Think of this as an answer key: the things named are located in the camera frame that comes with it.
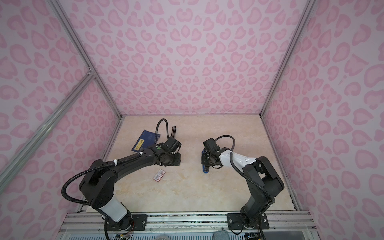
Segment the blue long stapler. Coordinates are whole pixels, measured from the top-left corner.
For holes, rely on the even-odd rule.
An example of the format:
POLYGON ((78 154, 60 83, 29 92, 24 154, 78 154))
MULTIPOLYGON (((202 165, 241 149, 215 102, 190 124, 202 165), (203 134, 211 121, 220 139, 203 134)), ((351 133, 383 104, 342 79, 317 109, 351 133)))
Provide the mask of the blue long stapler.
POLYGON ((202 150, 201 163, 203 166, 203 173, 207 174, 210 168, 209 154, 205 150, 202 150))

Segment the red white staple box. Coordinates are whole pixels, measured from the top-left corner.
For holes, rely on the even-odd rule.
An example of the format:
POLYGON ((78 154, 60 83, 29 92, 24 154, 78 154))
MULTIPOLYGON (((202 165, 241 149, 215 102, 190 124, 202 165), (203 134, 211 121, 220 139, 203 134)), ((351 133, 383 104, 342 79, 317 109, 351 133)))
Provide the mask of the red white staple box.
POLYGON ((160 169, 158 172, 154 175, 153 180, 156 182, 160 182, 163 176, 165 175, 166 171, 160 169))

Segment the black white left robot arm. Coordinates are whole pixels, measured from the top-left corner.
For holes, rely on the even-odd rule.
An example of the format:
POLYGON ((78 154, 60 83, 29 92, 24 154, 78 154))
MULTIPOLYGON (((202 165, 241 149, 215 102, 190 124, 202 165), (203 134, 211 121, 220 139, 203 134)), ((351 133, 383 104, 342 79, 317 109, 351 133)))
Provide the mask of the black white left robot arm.
POLYGON ((164 143, 154 144, 143 151, 122 159, 103 162, 97 160, 84 174, 79 189, 89 205, 104 216, 107 226, 130 231, 134 219, 127 207, 115 196, 115 183, 125 176, 152 165, 179 166, 182 144, 170 137, 164 143))

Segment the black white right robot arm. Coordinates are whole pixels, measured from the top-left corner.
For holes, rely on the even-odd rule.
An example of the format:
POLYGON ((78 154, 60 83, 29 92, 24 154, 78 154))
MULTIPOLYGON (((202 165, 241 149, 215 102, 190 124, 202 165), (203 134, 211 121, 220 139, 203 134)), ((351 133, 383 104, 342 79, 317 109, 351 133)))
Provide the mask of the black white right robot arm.
POLYGON ((240 210, 240 220, 245 228, 252 229, 264 222, 265 212, 276 202, 285 185, 267 157, 237 154, 235 144, 229 135, 204 141, 201 162, 204 173, 208 173, 210 167, 231 167, 246 180, 251 196, 240 210))

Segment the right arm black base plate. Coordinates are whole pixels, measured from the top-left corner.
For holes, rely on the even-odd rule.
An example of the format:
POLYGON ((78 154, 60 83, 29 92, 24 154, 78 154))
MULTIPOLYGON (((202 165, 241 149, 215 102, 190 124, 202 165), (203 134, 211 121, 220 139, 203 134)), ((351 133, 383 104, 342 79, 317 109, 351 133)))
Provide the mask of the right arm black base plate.
POLYGON ((269 230, 270 225, 267 215, 257 215, 255 218, 251 218, 242 213, 228 213, 226 214, 229 230, 258 230, 261 227, 262 230, 269 230))

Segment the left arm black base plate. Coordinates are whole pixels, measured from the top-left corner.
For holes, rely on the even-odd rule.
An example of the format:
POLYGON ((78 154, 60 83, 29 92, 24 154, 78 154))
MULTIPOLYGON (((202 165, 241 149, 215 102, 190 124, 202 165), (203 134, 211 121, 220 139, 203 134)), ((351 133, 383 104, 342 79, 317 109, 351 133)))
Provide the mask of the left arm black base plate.
POLYGON ((148 215, 127 214, 119 222, 115 222, 109 216, 104 216, 107 231, 144 231, 147 225, 148 215))

